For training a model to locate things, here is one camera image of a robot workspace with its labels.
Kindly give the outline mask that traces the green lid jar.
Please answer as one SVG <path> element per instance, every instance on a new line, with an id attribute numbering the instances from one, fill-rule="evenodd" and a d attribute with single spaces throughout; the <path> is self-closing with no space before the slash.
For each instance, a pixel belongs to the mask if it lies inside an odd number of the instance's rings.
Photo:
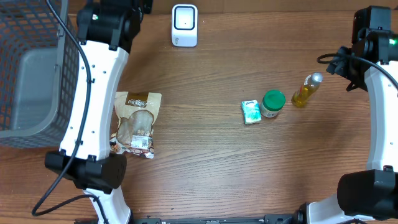
<path id="1" fill-rule="evenodd" d="M 286 102 L 284 94 L 279 90 L 269 90 L 262 98 L 260 111 L 266 118 L 279 114 Z"/>

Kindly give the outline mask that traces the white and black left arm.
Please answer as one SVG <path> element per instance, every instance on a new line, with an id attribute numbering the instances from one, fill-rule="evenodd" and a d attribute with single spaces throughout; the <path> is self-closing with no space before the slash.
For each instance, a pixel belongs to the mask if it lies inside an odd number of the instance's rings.
<path id="1" fill-rule="evenodd" d="M 132 40 L 151 10 L 152 1 L 88 1 L 78 12 L 78 31 L 71 37 L 79 51 L 72 113 L 59 149 L 46 154 L 45 166 L 82 189 L 98 223 L 134 221 L 121 189 L 127 159 L 111 152 L 109 130 Z"/>

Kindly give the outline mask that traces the tissue pack white green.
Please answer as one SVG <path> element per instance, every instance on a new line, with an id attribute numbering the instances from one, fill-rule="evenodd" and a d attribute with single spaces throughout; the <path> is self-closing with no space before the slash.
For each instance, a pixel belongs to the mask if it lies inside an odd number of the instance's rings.
<path id="1" fill-rule="evenodd" d="M 261 122 L 261 112 L 257 100 L 242 101 L 241 107 L 245 124 L 257 124 Z"/>

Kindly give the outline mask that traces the yellow oil bottle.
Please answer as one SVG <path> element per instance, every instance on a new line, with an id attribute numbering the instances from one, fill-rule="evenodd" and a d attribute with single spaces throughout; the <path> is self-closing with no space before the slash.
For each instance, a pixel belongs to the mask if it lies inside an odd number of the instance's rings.
<path id="1" fill-rule="evenodd" d="M 300 88 L 293 94 L 291 102 L 298 108 L 304 107 L 309 98 L 319 89 L 323 81 L 323 75 L 321 73 L 313 73 L 306 77 L 304 83 Z"/>

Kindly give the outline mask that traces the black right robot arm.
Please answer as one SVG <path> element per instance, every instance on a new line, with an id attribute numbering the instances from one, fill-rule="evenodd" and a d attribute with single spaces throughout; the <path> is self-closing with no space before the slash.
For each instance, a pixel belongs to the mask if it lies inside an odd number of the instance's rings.
<path id="1" fill-rule="evenodd" d="M 366 223 L 397 218 L 397 34 L 391 9 L 368 6 L 354 14 L 352 46 L 318 63 L 350 81 L 347 91 L 369 95 L 371 140 L 364 171 L 343 175 L 336 194 L 305 203 L 288 223 Z"/>

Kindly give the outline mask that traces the brown snack bag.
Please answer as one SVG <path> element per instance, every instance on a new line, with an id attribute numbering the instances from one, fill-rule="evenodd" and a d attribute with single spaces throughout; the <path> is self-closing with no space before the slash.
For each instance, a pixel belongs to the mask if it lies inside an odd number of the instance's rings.
<path id="1" fill-rule="evenodd" d="M 161 101 L 160 93 L 116 93 L 114 110 L 118 117 L 118 128 L 109 141 L 113 152 L 154 158 L 154 123 L 159 115 Z"/>

